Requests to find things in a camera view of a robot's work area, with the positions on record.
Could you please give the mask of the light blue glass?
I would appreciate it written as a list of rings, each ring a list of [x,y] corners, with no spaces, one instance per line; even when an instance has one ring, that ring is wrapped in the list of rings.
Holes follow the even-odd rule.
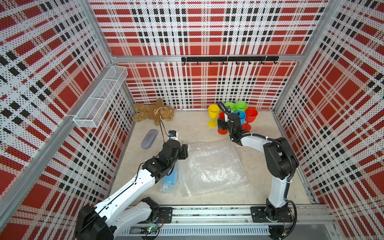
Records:
[[[237,114],[240,118],[240,121],[241,121],[241,125],[245,122],[245,119],[247,117],[246,113],[245,112],[242,112],[242,111],[235,111],[235,114]]]

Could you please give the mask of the pink glass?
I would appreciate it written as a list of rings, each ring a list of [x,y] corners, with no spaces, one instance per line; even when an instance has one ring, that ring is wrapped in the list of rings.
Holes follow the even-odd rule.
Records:
[[[223,126],[222,126],[222,123],[225,123],[225,113],[224,112],[221,112],[219,114],[219,118],[218,118],[218,133],[220,135],[226,135],[228,133],[228,130],[227,129],[224,129],[223,130]]]

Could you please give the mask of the green wine glass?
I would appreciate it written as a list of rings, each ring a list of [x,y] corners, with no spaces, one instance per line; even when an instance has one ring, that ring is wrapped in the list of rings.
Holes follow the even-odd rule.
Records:
[[[225,103],[225,107],[226,107],[226,108],[230,108],[230,110],[231,110],[232,112],[235,112],[235,111],[236,111],[236,105],[235,105],[234,103],[232,103],[232,102],[227,102],[227,103]]]
[[[248,104],[243,101],[239,101],[235,105],[236,105],[236,111],[239,111],[239,112],[245,112],[246,109],[248,108]]]

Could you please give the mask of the red glass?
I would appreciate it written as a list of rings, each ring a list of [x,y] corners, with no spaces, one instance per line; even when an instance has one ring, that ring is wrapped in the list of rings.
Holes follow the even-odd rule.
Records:
[[[245,122],[242,124],[242,128],[245,131],[250,131],[252,129],[251,123],[257,118],[259,112],[254,108],[247,108]]]

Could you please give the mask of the yellow glass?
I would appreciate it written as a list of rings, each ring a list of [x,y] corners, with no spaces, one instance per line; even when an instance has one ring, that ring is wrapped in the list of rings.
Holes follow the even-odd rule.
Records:
[[[208,125],[211,128],[215,128],[218,125],[217,118],[220,115],[220,108],[219,108],[218,105],[210,105],[209,108],[208,108],[208,111],[209,111],[209,117],[211,119],[208,122]]]

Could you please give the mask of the bubble wrap sheet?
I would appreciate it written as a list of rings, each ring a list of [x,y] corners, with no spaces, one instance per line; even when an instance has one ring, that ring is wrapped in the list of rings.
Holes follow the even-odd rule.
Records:
[[[183,197],[245,194],[250,182],[234,143],[223,139],[189,144],[188,155],[186,160],[178,161]]]

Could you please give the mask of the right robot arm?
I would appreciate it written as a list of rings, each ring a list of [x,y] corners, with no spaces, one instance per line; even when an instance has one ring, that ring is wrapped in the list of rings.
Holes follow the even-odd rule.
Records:
[[[222,102],[218,102],[217,105],[225,114],[224,119],[218,120],[218,128],[228,130],[233,143],[265,154],[267,169],[273,177],[265,212],[261,218],[270,222],[287,220],[289,214],[288,192],[299,166],[299,161],[289,142],[283,137],[272,139],[244,130],[239,114],[232,112]]]

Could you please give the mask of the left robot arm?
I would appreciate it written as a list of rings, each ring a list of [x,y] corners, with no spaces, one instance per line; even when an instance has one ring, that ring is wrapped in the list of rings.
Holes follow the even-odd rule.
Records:
[[[139,165],[137,174],[114,194],[95,206],[86,205],[79,211],[75,240],[113,240],[123,231],[142,222],[160,218],[159,204],[150,197],[131,206],[143,192],[169,175],[178,160],[188,158],[188,145],[169,139],[162,150]]]

